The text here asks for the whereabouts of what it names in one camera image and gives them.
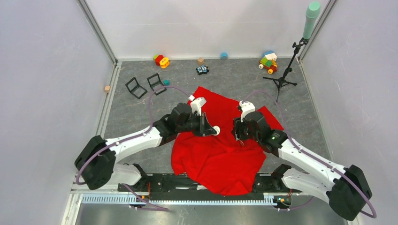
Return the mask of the round dark brooch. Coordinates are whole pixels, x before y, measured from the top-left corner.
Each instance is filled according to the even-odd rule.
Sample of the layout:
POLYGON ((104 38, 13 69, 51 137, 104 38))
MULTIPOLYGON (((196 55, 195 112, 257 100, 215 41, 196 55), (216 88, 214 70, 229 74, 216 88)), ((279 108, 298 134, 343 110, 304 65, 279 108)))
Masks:
POLYGON ((215 134, 214 134, 214 135, 219 135, 219 134, 220 134, 221 129, 220 129, 219 126, 214 126, 213 129, 214 129, 214 131, 215 131, 215 134))

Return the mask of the red t-shirt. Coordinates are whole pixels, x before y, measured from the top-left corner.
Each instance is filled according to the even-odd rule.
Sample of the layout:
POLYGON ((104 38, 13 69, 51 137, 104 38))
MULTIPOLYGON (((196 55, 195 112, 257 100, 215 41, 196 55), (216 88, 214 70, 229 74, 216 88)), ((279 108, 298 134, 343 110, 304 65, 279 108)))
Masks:
POLYGON ((214 194, 250 193, 266 154, 254 140, 238 142, 232 134, 233 120, 241 115, 238 101, 204 87, 198 87, 193 95, 206 99, 202 110, 210 124, 219 126, 221 132, 207 137, 181 133, 172 147, 173 172, 185 173, 214 194))

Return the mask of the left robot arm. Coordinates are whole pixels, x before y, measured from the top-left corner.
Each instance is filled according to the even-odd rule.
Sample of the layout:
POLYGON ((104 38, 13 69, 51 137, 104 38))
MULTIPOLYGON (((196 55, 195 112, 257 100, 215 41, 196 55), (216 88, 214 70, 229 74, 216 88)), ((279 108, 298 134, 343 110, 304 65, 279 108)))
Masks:
POLYGON ((96 190, 106 184, 124 183, 136 191, 147 186, 147 177, 136 165, 120 165, 119 161, 140 151, 165 145, 180 133, 198 137, 215 136, 218 126, 212 126, 201 106, 179 103, 171 113, 153 122, 146 129, 118 138, 92 137, 76 158, 76 184, 96 190))

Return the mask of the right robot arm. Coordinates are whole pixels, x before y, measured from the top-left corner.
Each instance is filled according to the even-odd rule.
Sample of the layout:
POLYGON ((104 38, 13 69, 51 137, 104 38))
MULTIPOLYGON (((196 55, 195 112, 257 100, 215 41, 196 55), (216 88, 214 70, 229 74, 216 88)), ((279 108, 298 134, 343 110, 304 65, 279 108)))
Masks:
POLYGON ((364 213, 364 206, 370 203, 372 192, 359 167, 346 167, 310 151, 284 131, 272 129, 262 113, 254 111, 244 118, 234 118, 231 133, 239 142, 253 140, 264 152, 304 169, 300 172, 289 165, 280 165, 272 173, 274 190, 288 188, 310 194, 328 203, 348 221, 364 213))

